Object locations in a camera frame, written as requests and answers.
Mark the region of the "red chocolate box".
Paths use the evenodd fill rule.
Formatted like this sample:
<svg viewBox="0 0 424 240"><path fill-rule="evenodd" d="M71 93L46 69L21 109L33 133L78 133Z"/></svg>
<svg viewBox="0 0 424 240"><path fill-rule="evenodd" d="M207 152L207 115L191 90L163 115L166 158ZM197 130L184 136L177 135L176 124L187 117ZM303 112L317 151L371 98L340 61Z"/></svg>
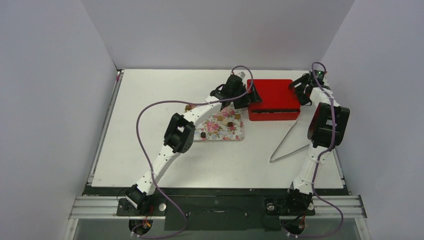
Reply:
<svg viewBox="0 0 424 240"><path fill-rule="evenodd" d="M293 121L298 118L298 109L248 109L250 121Z"/></svg>

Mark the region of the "red box lid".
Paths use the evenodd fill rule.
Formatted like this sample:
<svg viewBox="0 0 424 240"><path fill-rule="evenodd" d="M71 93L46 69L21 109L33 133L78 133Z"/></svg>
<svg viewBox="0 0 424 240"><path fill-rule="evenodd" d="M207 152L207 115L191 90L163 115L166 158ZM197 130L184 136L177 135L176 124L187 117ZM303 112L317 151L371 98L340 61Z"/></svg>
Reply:
<svg viewBox="0 0 424 240"><path fill-rule="evenodd" d="M291 79L255 79L252 90L261 98L253 102L248 110L254 114L299 113L301 105L290 88Z"/></svg>

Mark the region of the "floral rectangular tray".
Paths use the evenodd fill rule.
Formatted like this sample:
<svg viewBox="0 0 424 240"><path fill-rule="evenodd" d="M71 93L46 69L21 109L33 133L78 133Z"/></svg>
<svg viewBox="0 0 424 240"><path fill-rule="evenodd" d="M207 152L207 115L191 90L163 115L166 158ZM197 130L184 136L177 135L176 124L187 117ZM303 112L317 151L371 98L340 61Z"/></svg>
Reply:
<svg viewBox="0 0 424 240"><path fill-rule="evenodd" d="M201 132L206 133L206 138L201 138ZM196 126L194 141L242 141L245 138L244 119L241 109L233 105L209 116Z"/></svg>

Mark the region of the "metal serving tongs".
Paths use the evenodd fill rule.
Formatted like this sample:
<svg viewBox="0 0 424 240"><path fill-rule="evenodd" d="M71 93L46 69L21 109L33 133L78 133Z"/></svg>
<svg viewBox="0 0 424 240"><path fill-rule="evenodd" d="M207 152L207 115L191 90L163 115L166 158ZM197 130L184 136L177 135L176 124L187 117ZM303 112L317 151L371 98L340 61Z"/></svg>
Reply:
<svg viewBox="0 0 424 240"><path fill-rule="evenodd" d="M307 149L310 143L307 138L308 127L309 123L307 121L296 120L271 154L269 163L289 158Z"/></svg>

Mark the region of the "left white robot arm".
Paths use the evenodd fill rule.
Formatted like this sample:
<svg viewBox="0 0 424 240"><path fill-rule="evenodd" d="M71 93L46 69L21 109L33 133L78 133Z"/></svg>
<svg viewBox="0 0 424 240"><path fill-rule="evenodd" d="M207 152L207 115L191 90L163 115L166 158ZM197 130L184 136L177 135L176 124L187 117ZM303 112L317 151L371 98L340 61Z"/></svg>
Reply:
<svg viewBox="0 0 424 240"><path fill-rule="evenodd" d="M255 80L251 78L245 85L244 77L243 72L232 73L226 83L212 90L204 101L193 103L193 109L172 115L156 159L146 158L148 170L125 193L129 208L136 215L143 215L149 210L150 196L159 189L158 183L173 161L191 148L199 124L230 105L243 109L251 103L261 102Z"/></svg>

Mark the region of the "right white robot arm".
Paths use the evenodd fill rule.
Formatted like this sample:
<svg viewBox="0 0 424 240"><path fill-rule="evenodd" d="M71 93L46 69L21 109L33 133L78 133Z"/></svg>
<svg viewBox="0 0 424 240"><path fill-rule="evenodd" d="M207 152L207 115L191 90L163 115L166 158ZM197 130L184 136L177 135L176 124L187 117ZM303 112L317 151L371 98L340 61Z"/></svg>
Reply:
<svg viewBox="0 0 424 240"><path fill-rule="evenodd" d="M315 107L307 130L310 141L307 157L288 195L282 199L283 209L293 215L305 213L310 206L318 172L331 151L343 141L351 114L349 108L334 100L333 92L324 81L325 74L324 70L312 70L289 85L302 106Z"/></svg>

